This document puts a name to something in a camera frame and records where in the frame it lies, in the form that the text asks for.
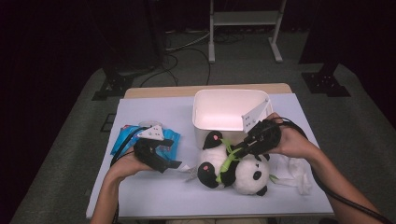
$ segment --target person's hand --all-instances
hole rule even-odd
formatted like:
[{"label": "person's hand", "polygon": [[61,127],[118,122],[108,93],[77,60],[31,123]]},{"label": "person's hand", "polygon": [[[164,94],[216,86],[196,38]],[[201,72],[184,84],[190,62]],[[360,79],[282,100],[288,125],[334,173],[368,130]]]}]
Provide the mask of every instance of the person's hand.
[{"label": "person's hand", "polygon": [[107,175],[119,180],[125,179],[127,176],[135,175],[139,171],[152,170],[145,163],[141,162],[134,155],[134,148],[130,147],[108,170]]},{"label": "person's hand", "polygon": [[[268,116],[267,119],[272,119],[276,123],[282,123],[283,119],[277,113]],[[297,130],[288,127],[280,126],[282,136],[277,147],[268,151],[268,153],[282,154],[287,157],[311,159],[317,147],[309,142]]]}]

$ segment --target blue plastic bag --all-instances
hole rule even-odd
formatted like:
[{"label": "blue plastic bag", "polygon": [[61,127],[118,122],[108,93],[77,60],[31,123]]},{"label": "blue plastic bag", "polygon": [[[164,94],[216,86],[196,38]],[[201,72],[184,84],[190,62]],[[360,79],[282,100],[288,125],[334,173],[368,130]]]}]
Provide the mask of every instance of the blue plastic bag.
[{"label": "blue plastic bag", "polygon": [[[114,144],[114,147],[111,150],[110,154],[114,156],[114,154],[116,154],[116,152],[119,150],[120,146],[122,145],[126,137],[138,128],[140,128],[140,126],[125,125],[124,127],[122,127],[120,130],[120,134],[117,137],[116,143]],[[132,147],[137,142],[137,140],[139,139],[137,135],[143,131],[144,130],[141,130],[134,134],[131,140],[122,149],[120,156],[122,156],[129,147]],[[174,144],[171,147],[158,146],[155,148],[155,151],[159,156],[163,157],[164,159],[169,161],[174,161],[176,159],[177,146],[178,146],[178,140],[180,138],[180,134],[170,129],[163,129],[163,137],[174,141]]]}]

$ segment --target panda plush toy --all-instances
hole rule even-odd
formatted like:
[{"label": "panda plush toy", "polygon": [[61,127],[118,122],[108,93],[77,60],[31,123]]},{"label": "panda plush toy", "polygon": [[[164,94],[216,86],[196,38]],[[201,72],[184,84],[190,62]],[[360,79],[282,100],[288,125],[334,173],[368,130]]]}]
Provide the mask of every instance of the panda plush toy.
[{"label": "panda plush toy", "polygon": [[199,156],[198,179],[211,189],[233,186],[241,194],[263,196],[269,180],[269,156],[246,155],[238,159],[233,155],[236,150],[221,132],[210,132]]}]

